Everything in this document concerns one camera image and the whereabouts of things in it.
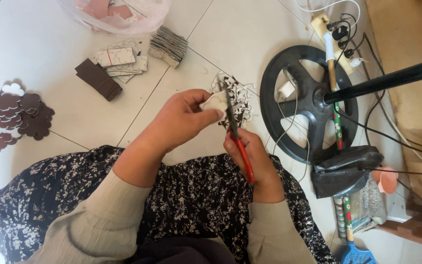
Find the floral skirt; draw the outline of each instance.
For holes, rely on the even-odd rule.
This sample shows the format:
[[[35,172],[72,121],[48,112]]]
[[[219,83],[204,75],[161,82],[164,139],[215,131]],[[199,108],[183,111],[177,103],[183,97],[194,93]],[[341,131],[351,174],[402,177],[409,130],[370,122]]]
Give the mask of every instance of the floral skirt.
[[[0,251],[7,263],[27,260],[49,225],[74,210],[102,182],[123,148],[102,146],[42,160],[0,189]],[[294,225],[318,263],[338,263],[312,219],[304,192],[270,155],[282,176]],[[145,203],[137,244],[182,235],[220,237],[238,263],[249,263],[247,227],[253,187],[228,154],[161,164]]]

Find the white plastic bag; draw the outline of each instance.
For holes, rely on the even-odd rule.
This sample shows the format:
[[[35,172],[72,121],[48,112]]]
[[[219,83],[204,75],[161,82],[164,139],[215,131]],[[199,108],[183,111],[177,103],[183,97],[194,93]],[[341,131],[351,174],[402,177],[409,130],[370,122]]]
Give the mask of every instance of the white plastic bag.
[[[70,17],[93,30],[103,30],[125,36],[139,36],[156,31],[164,22],[172,2],[172,0],[115,0],[115,5],[125,4],[132,13],[141,17],[139,21],[130,22],[119,15],[108,16],[99,20],[79,9],[76,6],[76,0],[57,1]]]

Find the power strip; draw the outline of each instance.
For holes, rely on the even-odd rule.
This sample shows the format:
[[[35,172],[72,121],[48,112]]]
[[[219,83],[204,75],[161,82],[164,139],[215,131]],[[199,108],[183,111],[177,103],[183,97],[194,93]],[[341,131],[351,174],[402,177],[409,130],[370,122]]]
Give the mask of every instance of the power strip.
[[[316,16],[312,22],[312,27],[314,27],[315,32],[317,32],[318,37],[324,42],[324,34],[328,32],[327,25],[330,23],[330,19],[327,17],[325,13],[320,14],[319,16]],[[338,47],[338,42],[331,38],[331,41],[333,42],[333,54],[335,55],[335,58],[338,58],[341,54],[342,50]],[[344,55],[340,57],[339,64],[343,67],[346,74],[351,74],[353,71],[356,70],[356,68],[352,67],[349,63],[349,60],[351,58],[346,58]]]

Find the woman's right hand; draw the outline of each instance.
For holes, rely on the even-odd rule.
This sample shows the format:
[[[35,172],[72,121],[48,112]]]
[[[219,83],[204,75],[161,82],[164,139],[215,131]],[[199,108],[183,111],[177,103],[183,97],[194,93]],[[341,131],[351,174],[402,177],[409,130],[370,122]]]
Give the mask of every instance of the woman's right hand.
[[[261,203],[277,203],[284,200],[281,179],[266,153],[261,138],[252,132],[239,128],[239,138],[245,146],[255,176],[253,201]],[[234,163],[245,175],[247,170],[237,144],[231,139],[231,132],[227,132],[224,148]]]

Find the woman's left hand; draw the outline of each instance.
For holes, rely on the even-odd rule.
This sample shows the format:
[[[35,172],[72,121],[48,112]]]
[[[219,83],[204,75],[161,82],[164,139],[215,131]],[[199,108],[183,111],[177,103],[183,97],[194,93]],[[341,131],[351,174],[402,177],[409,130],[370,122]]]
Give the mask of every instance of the woman's left hand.
[[[201,111],[199,104],[210,96],[203,89],[174,94],[143,131],[142,136],[152,137],[164,147],[166,153],[172,151],[223,117],[224,113],[219,110]]]

